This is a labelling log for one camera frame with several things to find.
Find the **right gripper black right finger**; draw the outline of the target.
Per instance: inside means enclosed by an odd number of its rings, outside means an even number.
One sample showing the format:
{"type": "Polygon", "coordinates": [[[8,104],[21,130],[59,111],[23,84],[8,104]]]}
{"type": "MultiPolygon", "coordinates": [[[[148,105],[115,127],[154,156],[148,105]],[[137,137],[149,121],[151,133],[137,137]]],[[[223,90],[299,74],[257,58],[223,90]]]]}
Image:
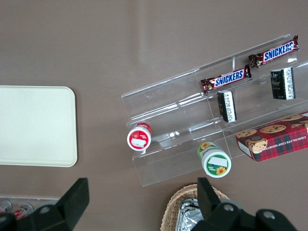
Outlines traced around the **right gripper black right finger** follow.
{"type": "Polygon", "coordinates": [[[207,178],[197,179],[197,200],[204,220],[207,220],[220,204],[220,199],[207,178]]]}

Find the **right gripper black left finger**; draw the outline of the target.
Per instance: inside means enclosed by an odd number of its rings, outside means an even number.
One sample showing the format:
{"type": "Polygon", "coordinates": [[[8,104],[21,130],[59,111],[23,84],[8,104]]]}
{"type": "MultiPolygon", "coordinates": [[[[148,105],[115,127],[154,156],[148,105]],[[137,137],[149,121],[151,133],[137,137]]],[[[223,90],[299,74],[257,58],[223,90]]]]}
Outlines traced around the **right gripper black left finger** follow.
{"type": "Polygon", "coordinates": [[[65,224],[72,231],[89,205],[89,183],[87,178],[79,178],[56,203],[65,224]]]}

